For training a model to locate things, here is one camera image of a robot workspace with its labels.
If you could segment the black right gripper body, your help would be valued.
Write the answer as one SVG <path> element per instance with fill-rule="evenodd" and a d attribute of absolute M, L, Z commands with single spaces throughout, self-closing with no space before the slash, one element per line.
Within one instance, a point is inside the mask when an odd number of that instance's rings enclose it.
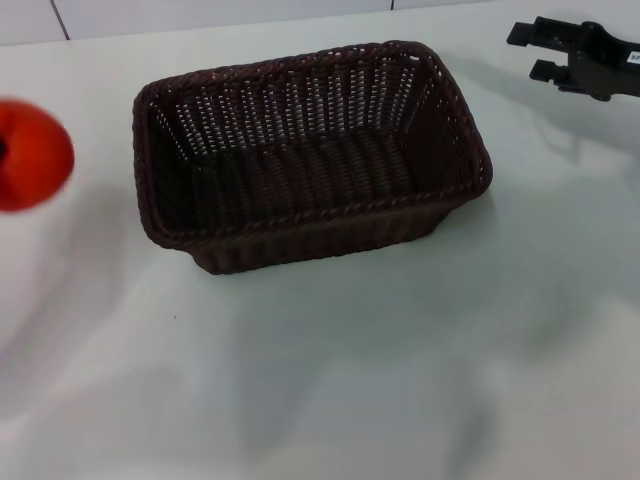
<path fill-rule="evenodd" d="M 639 96 L 639 43 L 619 39 L 600 24 L 576 25 L 568 65 L 558 81 L 563 92 L 607 102 L 614 95 Z"/>

